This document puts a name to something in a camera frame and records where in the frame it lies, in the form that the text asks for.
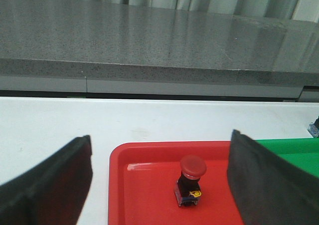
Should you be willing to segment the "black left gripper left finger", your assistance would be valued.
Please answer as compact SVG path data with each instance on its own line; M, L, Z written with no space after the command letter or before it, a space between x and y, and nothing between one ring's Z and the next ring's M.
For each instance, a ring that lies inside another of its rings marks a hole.
M75 225L93 177L89 135L0 187L2 225Z

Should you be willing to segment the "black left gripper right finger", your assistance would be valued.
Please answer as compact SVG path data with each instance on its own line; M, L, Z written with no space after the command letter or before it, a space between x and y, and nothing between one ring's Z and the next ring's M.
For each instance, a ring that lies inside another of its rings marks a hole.
M246 225L317 225L319 178L232 132L227 179Z

